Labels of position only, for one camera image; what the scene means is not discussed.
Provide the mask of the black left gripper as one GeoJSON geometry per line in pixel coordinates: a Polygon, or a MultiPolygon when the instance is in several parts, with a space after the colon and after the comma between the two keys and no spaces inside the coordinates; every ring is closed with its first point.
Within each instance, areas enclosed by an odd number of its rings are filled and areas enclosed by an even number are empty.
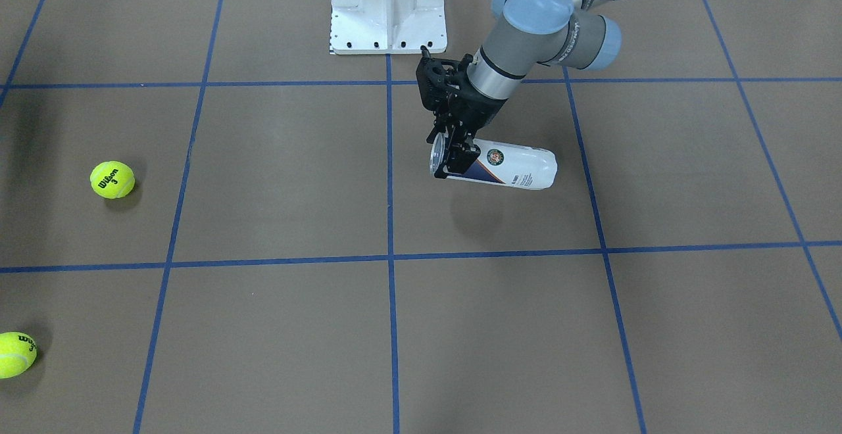
{"type": "Polygon", "coordinates": [[[433,128],[426,138],[435,140],[435,176],[445,179],[451,174],[465,174],[480,155],[473,135],[490,125],[507,99],[491,99],[473,89],[448,90],[437,108],[433,128]]]}

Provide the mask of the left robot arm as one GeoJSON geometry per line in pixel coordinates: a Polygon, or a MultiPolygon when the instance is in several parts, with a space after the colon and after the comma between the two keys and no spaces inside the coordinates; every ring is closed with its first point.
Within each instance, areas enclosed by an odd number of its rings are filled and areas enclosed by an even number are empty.
{"type": "Polygon", "coordinates": [[[535,65],[607,68],[622,47],[614,21],[595,5],[625,0],[492,0],[493,29],[463,59],[436,59],[422,45],[416,70],[423,106],[434,116],[427,138],[434,178],[521,189],[550,187],[555,155],[538,147],[481,140],[535,65]]]}

